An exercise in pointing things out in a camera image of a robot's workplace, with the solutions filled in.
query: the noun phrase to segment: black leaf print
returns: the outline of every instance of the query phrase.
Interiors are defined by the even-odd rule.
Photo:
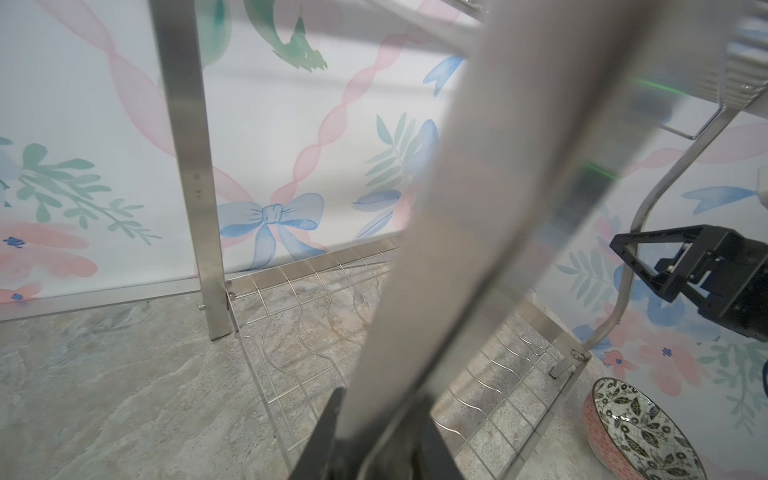
[[[632,408],[632,411],[635,415],[640,415],[640,402],[637,401],[637,397],[634,397],[632,399],[632,403],[630,403],[630,407]]]
[[[646,452],[643,447],[639,446],[633,439],[625,435],[624,440],[627,441],[627,445],[629,445],[629,448],[633,449],[635,453],[637,453],[638,455],[642,455],[645,458],[648,458],[648,452]]]
[[[677,443],[681,444],[683,447],[687,449],[692,449],[693,447],[690,446],[690,443],[686,439],[682,439],[680,437],[675,437],[675,440],[677,440]]]
[[[664,471],[676,477],[684,477],[685,475],[690,475],[690,473],[685,468],[680,468],[680,467],[671,467],[671,468],[667,468]]]
[[[659,448],[659,441],[656,440],[654,434],[646,432],[645,430],[641,430],[640,434],[643,436],[643,440],[645,440],[649,445],[653,445],[657,449]]]

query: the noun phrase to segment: bowl rim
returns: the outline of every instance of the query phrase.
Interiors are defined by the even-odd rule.
[[[652,402],[657,408],[659,408],[659,412],[665,414],[665,416],[670,420],[670,422],[672,422],[672,425],[674,425],[674,427],[677,429],[677,431],[680,432],[680,434],[683,436],[683,438],[686,440],[686,442],[688,442],[688,444],[691,445],[690,450],[694,453],[694,457],[696,458],[696,462],[698,463],[698,465],[700,465],[699,469],[704,474],[704,478],[702,480],[708,480],[707,470],[704,468],[704,464],[701,462],[701,458],[699,458],[699,454],[696,452],[696,449],[693,447],[693,444],[690,443],[690,440],[685,435],[685,433],[683,433],[683,430],[681,430],[680,427],[677,426],[677,423],[672,419],[672,417],[670,417],[664,411],[664,409],[662,409],[659,406],[658,403],[656,403],[651,397],[646,395],[642,390],[640,390],[639,388],[635,387],[634,385],[632,385],[632,384],[630,384],[628,382],[625,382],[624,380],[617,379],[616,377],[612,377],[612,376],[603,376],[603,377],[595,380],[594,383],[592,384],[592,388],[590,389],[589,393],[590,393],[590,395],[592,395],[592,402],[591,402],[591,404],[594,407],[594,412],[598,415],[598,420],[600,420],[600,412],[598,411],[598,404],[597,404],[597,402],[595,402],[595,399],[594,399],[594,389],[595,389],[595,387],[597,387],[598,383],[603,381],[603,380],[615,380],[616,382],[621,382],[621,383],[625,384],[626,386],[630,386],[633,389],[636,389],[642,396],[644,396],[646,399],[648,399],[650,402]],[[621,453],[621,456],[623,456],[624,459],[627,460],[627,463],[632,468],[634,468],[634,464],[629,459],[629,457],[627,457],[627,454],[624,452],[624,450],[620,449],[618,447],[618,445],[616,445],[616,442],[614,442],[613,437],[611,437],[611,434],[609,433],[608,428],[605,426],[605,424],[603,423],[602,420],[600,420],[600,426],[603,427],[603,430],[605,431],[605,435],[607,435],[607,437],[611,440],[611,443],[614,444],[614,447],[616,447],[616,449]]]

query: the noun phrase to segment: wire shelf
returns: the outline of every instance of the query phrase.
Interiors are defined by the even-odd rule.
[[[397,253],[395,247],[230,294],[289,470],[333,390],[350,380]],[[548,373],[555,366],[565,373],[553,379]],[[572,364],[536,329],[516,314],[507,318],[432,410],[462,474],[513,478],[505,475],[518,457],[525,457],[520,464],[527,458],[521,453],[538,441],[542,419],[573,376]]]

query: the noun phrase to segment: wallpaper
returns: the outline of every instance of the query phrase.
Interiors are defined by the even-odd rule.
[[[406,3],[473,22],[439,0]],[[463,59],[363,0],[196,6],[226,270],[405,228]],[[3,2],[0,45],[0,303],[194,276],[146,3]],[[707,115],[688,104],[670,121]],[[536,286],[580,338],[616,299],[608,243],[689,143],[659,131]],[[768,122],[742,114],[648,227],[711,223],[768,241],[766,167]],[[595,354],[670,414],[711,478],[768,478],[765,344],[636,283]]]

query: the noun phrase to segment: curved metal tube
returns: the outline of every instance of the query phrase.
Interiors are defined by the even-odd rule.
[[[685,151],[680,160],[672,165],[672,168],[659,180],[659,182],[648,192],[648,195],[640,204],[640,208],[632,219],[632,225],[629,229],[630,233],[637,233],[643,231],[646,220],[650,216],[650,211],[654,209],[656,203],[659,201],[662,195],[669,190],[669,187],[677,181],[691,164],[701,155],[701,153],[709,147],[712,141],[717,138],[717,135],[728,126],[730,121],[740,112],[740,110],[732,107],[722,107],[720,112],[710,122],[709,125],[701,132],[701,135],[694,141],[688,150]],[[636,247],[628,247],[633,255],[637,255]],[[616,306],[611,315],[592,333],[592,335],[584,342],[584,348],[591,350],[595,345],[600,343],[611,330],[621,321],[621,316],[629,306],[630,294],[632,292],[632,282],[634,280],[634,272],[630,268],[625,268],[621,271],[621,284],[619,285],[619,297],[616,299]]]

